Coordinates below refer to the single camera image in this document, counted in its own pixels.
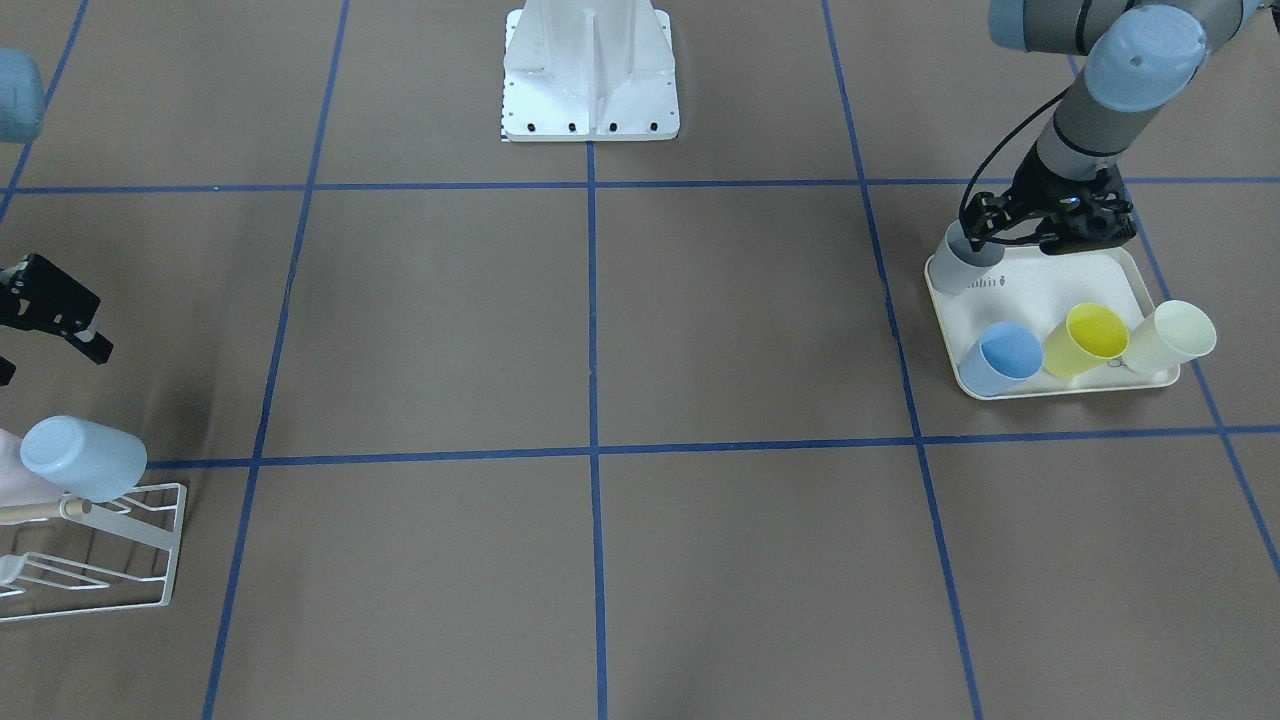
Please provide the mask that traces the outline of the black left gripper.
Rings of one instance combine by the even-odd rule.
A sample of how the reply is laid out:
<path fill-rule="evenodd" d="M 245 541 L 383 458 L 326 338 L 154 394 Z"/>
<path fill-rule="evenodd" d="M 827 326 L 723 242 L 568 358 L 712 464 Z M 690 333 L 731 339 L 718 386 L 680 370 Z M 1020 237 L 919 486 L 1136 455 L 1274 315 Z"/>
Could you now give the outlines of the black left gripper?
<path fill-rule="evenodd" d="M 1033 231 L 1004 233 L 1032 220 L 1038 220 Z M 963 228 L 975 246 L 1037 247 L 1044 255 L 1119 249 L 1137 236 L 1134 205 L 1117 167 L 1105 164 L 1089 179 L 1069 179 L 1041 160 L 1023 161 L 1001 195 L 969 193 Z"/>

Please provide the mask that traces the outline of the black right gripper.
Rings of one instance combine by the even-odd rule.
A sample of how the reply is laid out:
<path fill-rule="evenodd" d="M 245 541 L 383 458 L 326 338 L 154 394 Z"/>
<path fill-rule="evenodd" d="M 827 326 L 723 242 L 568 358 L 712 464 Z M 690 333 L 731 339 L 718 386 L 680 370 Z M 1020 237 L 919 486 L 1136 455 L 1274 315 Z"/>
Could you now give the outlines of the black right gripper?
<path fill-rule="evenodd" d="M 68 334 L 68 343 L 90 361 L 104 365 L 114 343 L 99 332 L 100 297 L 38 254 L 3 269 L 3 324 L 19 331 Z M 0 386 L 9 386 L 17 366 L 0 357 Z"/>

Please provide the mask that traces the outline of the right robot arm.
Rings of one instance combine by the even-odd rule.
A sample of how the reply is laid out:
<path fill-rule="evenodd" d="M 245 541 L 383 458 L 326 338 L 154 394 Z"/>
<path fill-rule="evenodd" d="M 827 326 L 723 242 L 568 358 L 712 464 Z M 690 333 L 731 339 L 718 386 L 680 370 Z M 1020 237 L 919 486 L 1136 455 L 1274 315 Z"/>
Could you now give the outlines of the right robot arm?
<path fill-rule="evenodd" d="M 28 54 L 1 50 L 1 140 L 29 143 L 45 119 L 45 86 Z M 99 331 L 101 299 L 45 256 L 31 252 L 1 272 L 1 324 L 59 337 L 96 365 L 114 343 Z"/>

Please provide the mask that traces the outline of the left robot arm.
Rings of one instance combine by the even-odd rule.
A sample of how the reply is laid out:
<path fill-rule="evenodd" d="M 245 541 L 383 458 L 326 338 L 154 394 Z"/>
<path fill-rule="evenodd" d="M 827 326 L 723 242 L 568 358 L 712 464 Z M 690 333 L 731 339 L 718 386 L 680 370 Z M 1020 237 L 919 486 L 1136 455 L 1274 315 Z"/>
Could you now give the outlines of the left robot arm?
<path fill-rule="evenodd" d="M 1120 156 L 1207 60 L 1275 1 L 993 1 L 991 38 L 1021 53 L 1082 56 L 1002 193 L 966 188 L 969 246 L 1036 246 L 1059 256 L 1135 237 Z"/>

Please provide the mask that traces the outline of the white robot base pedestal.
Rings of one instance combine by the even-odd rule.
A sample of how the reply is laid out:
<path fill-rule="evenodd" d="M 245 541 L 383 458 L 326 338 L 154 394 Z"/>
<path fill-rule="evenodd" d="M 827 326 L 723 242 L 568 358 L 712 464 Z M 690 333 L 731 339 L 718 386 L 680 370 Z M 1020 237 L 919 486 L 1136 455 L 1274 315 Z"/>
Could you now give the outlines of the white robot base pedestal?
<path fill-rule="evenodd" d="M 500 137 L 641 142 L 681 128 L 671 18 L 650 1 L 526 1 L 504 22 Z"/>

